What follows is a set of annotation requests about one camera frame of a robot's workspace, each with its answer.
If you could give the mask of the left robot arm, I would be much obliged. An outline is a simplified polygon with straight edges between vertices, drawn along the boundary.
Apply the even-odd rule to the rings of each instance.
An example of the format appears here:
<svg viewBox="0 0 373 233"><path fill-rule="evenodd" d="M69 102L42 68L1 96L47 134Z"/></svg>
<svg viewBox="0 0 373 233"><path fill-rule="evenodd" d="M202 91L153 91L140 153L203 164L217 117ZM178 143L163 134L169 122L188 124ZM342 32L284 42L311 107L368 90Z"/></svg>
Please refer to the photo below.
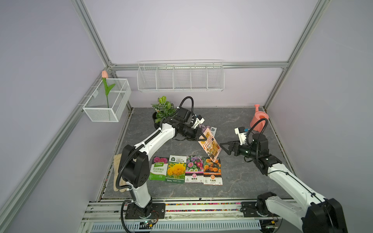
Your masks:
<svg viewBox="0 0 373 233"><path fill-rule="evenodd" d="M150 136L134 146L126 145L123 148L115 187L118 190L128 189L135 207L140 210L149 208L152 202L147 187L150 159L177 135L189 141L207 141L199 127L203 122L203 117L194 113L194 99L185 97L176 112L162 118L159 127Z"/></svg>

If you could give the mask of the marigold seed packet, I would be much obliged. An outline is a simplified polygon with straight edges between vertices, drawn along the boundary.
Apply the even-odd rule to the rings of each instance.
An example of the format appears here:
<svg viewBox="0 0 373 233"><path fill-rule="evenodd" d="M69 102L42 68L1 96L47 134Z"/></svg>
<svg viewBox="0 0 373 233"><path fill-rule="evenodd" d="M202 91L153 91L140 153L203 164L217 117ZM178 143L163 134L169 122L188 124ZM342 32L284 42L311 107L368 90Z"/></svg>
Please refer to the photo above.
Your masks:
<svg viewBox="0 0 373 233"><path fill-rule="evenodd" d="M171 155L168 162L165 181L169 183L184 183L187 166L187 157Z"/></svg>

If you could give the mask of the pink bordered seed packet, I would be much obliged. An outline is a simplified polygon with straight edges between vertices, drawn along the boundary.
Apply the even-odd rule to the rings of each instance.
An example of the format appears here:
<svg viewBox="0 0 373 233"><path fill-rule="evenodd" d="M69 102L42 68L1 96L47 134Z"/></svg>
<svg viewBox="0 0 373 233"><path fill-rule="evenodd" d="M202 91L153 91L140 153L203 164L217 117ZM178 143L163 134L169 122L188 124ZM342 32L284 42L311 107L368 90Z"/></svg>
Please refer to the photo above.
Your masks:
<svg viewBox="0 0 373 233"><path fill-rule="evenodd" d="M186 159L185 183L203 183L204 162L201 156L188 156Z"/></svg>

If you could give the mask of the green seed packet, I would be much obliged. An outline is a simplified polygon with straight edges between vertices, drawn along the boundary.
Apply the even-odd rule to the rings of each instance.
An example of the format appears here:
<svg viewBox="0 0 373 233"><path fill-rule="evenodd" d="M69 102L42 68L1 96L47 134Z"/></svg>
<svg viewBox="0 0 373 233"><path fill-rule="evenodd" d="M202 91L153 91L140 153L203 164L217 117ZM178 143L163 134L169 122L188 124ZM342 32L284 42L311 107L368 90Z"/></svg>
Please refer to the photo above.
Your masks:
<svg viewBox="0 0 373 233"><path fill-rule="evenodd" d="M151 164L149 180L165 181L168 161L168 158L165 157L155 157Z"/></svg>

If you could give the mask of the white seed packet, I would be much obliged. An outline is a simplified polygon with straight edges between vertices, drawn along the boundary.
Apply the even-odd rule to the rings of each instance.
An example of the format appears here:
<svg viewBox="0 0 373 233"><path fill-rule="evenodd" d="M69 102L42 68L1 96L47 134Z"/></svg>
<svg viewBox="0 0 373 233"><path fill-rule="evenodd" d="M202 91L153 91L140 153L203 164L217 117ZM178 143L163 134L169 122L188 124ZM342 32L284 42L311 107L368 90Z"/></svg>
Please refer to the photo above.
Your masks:
<svg viewBox="0 0 373 233"><path fill-rule="evenodd" d="M209 128L206 128L203 135L200 136L198 143L202 146L203 150L207 153L208 157L216 162L221 152L221 147L217 143L214 135Z"/></svg>

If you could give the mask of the purple flowers seed packet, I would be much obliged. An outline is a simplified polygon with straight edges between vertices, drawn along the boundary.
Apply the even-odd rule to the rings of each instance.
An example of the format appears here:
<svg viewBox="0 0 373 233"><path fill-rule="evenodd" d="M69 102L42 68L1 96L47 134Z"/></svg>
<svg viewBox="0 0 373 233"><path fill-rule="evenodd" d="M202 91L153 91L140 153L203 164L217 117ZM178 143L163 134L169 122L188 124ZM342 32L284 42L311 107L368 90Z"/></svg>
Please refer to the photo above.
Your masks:
<svg viewBox="0 0 373 233"><path fill-rule="evenodd" d="M217 131L217 128L216 127L212 127L212 126L207 126L207 125L201 125L200 128L202 129L203 133L209 129L212 133L212 135L215 137L216 135L216 131Z"/></svg>

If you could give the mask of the orange seed packet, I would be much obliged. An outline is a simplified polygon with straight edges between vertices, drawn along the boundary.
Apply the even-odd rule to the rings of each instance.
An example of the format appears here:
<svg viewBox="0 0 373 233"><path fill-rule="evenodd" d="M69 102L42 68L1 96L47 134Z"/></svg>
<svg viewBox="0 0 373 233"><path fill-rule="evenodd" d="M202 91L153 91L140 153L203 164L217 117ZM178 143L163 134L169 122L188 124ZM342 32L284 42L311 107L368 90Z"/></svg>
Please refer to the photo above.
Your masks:
<svg viewBox="0 0 373 233"><path fill-rule="evenodd" d="M215 162L210 158L204 160L203 184L223 185L220 159Z"/></svg>

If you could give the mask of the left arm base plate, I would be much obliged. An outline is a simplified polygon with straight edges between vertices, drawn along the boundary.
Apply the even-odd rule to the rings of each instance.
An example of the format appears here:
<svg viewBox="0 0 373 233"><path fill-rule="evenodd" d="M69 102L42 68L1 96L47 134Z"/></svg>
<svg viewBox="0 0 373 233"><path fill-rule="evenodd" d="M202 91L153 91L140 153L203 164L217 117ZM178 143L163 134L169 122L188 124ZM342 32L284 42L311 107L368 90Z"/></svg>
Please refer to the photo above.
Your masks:
<svg viewBox="0 0 373 233"><path fill-rule="evenodd" d="M130 203L127 205L125 219L164 219L165 209L166 205L164 203L149 203L145 208Z"/></svg>

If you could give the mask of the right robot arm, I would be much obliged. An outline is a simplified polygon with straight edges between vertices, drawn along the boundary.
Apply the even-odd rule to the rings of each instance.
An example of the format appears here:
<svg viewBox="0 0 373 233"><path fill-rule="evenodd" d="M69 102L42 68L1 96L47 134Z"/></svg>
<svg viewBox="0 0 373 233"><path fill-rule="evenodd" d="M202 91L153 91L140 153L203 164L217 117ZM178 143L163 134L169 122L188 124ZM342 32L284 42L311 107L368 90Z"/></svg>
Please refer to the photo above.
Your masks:
<svg viewBox="0 0 373 233"><path fill-rule="evenodd" d="M235 129L239 139L221 143L220 147L228 155L248 158L297 203L290 204L275 193L267 192L257 197L257 213L261 216L278 215L303 233L346 233L348 229L342 205L335 199L327 199L297 178L280 159L270 154L264 130L253 134L253 129Z"/></svg>

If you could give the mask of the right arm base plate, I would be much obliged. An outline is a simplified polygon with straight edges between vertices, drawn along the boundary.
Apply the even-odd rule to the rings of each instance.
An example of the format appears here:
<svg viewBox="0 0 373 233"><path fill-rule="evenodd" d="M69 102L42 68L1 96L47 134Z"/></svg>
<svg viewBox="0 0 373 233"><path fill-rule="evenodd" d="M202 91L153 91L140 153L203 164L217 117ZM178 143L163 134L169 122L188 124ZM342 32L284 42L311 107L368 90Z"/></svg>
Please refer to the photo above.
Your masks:
<svg viewBox="0 0 373 233"><path fill-rule="evenodd" d="M243 213L244 217L275 217L279 216L270 212L260 212L256 201L255 202L241 202L240 212Z"/></svg>

